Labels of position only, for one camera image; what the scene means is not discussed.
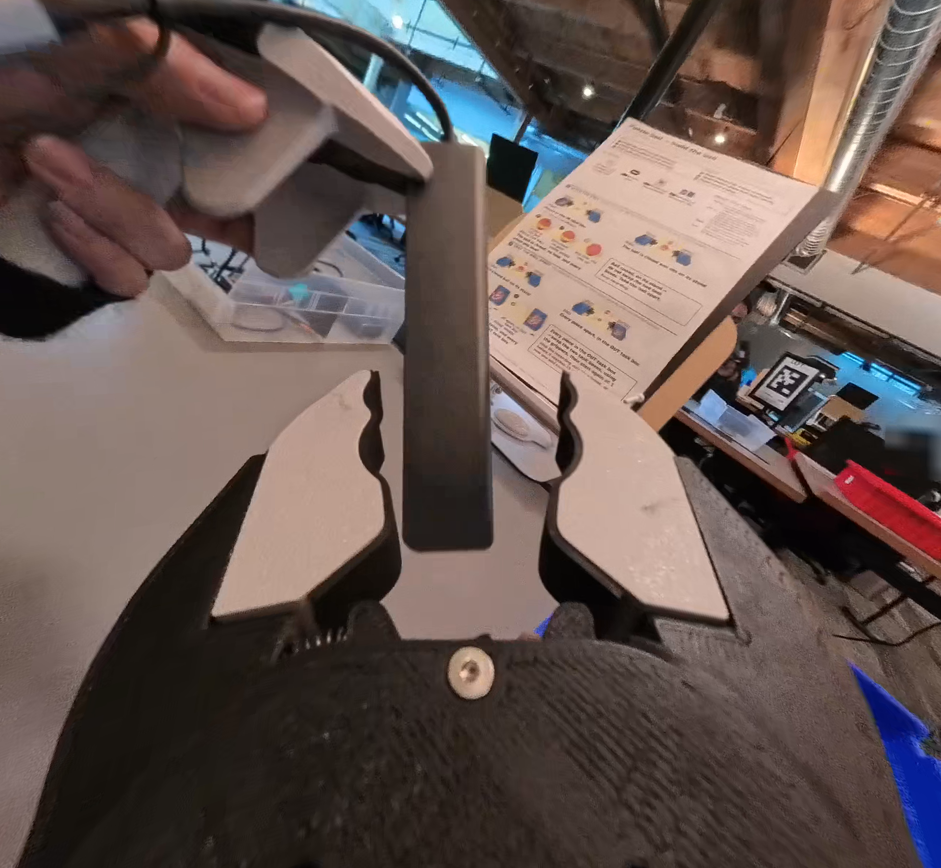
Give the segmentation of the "printed instruction sheet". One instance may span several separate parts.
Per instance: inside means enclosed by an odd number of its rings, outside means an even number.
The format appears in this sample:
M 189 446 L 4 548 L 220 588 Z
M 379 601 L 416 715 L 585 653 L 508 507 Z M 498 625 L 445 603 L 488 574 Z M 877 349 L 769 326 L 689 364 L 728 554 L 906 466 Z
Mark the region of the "printed instruction sheet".
M 649 396 L 831 207 L 826 193 L 628 120 L 489 260 L 493 371 Z

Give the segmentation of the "black and white marker tag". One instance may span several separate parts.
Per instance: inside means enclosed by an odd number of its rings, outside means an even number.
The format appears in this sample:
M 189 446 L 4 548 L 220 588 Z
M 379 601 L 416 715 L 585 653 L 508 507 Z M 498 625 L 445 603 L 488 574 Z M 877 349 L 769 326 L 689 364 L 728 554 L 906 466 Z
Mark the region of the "black and white marker tag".
M 749 400 L 763 413 L 782 414 L 794 405 L 816 382 L 826 377 L 821 363 L 792 352 L 784 352 L 755 381 Z

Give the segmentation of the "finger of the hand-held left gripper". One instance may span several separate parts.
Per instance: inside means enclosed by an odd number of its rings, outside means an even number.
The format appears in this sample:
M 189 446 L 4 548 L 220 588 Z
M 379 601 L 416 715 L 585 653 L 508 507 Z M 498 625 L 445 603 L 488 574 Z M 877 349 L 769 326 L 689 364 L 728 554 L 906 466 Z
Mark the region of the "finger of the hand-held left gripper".
M 433 163 L 422 145 L 363 84 L 301 30 L 265 25 L 260 56 L 332 113 L 330 133 L 311 160 L 393 192 L 427 184 Z
M 182 196 L 213 218 L 251 215 L 259 269 L 302 277 L 364 210 L 364 185 L 310 160 L 338 132 L 336 111 L 321 103 L 276 109 L 249 133 L 185 126 Z

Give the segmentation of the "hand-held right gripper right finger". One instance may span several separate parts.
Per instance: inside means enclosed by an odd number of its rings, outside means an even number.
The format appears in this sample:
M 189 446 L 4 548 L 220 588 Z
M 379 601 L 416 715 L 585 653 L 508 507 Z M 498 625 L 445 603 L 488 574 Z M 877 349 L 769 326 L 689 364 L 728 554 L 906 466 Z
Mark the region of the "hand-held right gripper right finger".
M 549 490 L 538 572 L 594 624 L 731 624 L 676 456 L 633 410 L 562 374 L 560 474 Z

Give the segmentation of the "wooden table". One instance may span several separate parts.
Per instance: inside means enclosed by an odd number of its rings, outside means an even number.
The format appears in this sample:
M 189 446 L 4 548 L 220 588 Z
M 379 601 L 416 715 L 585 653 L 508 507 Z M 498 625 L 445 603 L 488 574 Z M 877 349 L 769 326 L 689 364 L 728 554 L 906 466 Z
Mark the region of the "wooden table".
M 819 500 L 829 509 L 841 514 L 857 527 L 882 544 L 888 545 L 902 560 L 913 568 L 939 579 L 939 560 L 924 553 L 891 529 L 870 518 L 839 493 L 835 479 L 826 474 L 815 462 L 798 454 L 792 463 L 785 456 L 768 447 L 752 452 L 721 431 L 712 427 L 695 412 L 680 408 L 674 419 L 690 428 L 698 438 L 704 440 L 726 457 L 743 466 L 755 477 L 794 503 L 803 504 L 810 497 Z

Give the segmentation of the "dark grey USB hub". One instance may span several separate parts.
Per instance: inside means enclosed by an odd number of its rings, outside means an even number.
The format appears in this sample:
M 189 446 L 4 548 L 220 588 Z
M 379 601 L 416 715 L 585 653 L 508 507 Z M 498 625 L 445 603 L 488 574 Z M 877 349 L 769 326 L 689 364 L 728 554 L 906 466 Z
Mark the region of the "dark grey USB hub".
M 429 182 L 406 200 L 402 534 L 416 552 L 493 544 L 486 162 L 426 146 Z

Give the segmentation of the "red plastic bin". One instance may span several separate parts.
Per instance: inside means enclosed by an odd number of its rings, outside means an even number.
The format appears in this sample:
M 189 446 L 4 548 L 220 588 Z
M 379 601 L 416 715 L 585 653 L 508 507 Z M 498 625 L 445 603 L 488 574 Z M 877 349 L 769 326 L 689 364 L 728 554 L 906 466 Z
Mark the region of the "red plastic bin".
M 855 462 L 834 479 L 856 509 L 935 560 L 940 559 L 940 516 Z

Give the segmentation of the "black monitor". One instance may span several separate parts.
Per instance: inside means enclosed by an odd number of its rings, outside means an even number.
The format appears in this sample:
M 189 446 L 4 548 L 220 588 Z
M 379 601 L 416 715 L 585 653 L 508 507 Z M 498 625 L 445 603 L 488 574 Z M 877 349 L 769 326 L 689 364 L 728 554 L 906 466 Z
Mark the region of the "black monitor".
M 538 153 L 504 136 L 493 133 L 488 147 L 486 180 L 488 188 L 523 203 L 538 162 Z

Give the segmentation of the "blue plastic bin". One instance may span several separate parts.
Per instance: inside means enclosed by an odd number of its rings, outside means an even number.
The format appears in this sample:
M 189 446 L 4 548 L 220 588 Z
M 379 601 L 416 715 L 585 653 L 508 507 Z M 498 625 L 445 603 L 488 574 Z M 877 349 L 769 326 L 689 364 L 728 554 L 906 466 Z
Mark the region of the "blue plastic bin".
M 867 674 L 825 633 L 824 644 L 852 673 L 878 733 L 920 866 L 939 866 L 939 729 Z

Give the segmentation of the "grey desk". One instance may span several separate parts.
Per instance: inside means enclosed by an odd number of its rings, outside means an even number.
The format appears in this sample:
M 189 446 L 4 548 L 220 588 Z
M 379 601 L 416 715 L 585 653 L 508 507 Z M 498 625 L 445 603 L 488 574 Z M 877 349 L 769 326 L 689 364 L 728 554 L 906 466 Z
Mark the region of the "grey desk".
M 140 583 L 248 457 L 364 369 L 381 377 L 400 518 L 395 347 L 225 343 L 162 277 L 48 341 L 2 340 L 2 866 L 19 859 L 76 690 Z

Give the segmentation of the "clear plastic organizer box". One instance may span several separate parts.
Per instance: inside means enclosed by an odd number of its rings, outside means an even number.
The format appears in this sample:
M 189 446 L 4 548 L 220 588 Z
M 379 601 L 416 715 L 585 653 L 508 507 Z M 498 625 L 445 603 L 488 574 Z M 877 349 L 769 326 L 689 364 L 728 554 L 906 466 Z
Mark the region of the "clear plastic organizer box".
M 225 342 L 379 346 L 404 322 L 404 276 L 350 232 L 290 279 L 264 273 L 238 250 L 190 241 L 189 264 L 163 277 Z

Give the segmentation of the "instruction sheet on stand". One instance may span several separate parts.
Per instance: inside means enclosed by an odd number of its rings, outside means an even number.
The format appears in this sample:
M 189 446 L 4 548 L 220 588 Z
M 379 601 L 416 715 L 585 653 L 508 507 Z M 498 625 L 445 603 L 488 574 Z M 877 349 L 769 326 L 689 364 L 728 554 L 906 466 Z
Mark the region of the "instruction sheet on stand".
M 498 321 L 492 311 L 491 380 L 554 436 L 560 432 L 558 407 L 565 374 L 589 394 L 602 394 L 603 409 L 639 407 L 650 427 L 659 429 L 734 348 L 734 307 L 832 214 L 837 203 L 833 192 L 812 192 L 783 227 L 755 244 L 755 252 L 724 253 L 731 264 L 723 280 L 713 284 L 715 303 L 707 305 L 705 293 L 688 295 L 695 309 L 677 331 L 667 326 L 662 300 L 648 309 L 641 299 L 656 289 L 673 289 L 660 278 L 669 273 L 663 266 L 633 266 L 644 255 L 626 253 L 624 261 L 619 254 L 605 254 L 597 271 L 581 278 L 557 269 L 561 281 L 579 293 L 579 302 L 595 308 L 593 318 L 627 320 L 625 339 L 596 333 L 586 313 L 547 309 L 541 330 L 516 347 L 500 341 L 498 331 L 508 331 L 510 321 Z

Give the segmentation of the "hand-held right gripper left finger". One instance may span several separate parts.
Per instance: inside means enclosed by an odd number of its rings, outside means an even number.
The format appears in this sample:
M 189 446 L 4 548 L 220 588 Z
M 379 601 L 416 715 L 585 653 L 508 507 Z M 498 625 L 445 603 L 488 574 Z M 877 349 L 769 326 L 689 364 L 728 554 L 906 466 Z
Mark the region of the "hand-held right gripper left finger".
M 230 621 L 305 606 L 344 622 L 394 589 L 402 556 L 381 474 L 380 377 L 361 370 L 302 412 L 265 455 L 212 607 Z

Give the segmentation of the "small clear plastic container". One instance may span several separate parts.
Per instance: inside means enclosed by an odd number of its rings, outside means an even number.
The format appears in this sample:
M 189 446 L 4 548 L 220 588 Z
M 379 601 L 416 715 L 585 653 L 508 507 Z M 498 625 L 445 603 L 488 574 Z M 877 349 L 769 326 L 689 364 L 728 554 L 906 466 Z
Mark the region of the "small clear plastic container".
M 727 403 L 714 391 L 706 391 L 693 412 L 728 439 L 756 453 L 775 437 L 774 431 L 758 416 L 747 415 Z

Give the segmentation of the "silver ventilation duct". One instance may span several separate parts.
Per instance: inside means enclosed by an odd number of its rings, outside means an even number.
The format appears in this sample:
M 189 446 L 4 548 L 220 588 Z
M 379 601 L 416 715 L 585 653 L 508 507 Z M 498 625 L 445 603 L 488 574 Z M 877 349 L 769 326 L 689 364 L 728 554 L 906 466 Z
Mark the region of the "silver ventilation duct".
M 833 236 L 939 43 L 940 0 L 890 0 L 823 183 L 827 216 L 792 257 L 814 261 Z

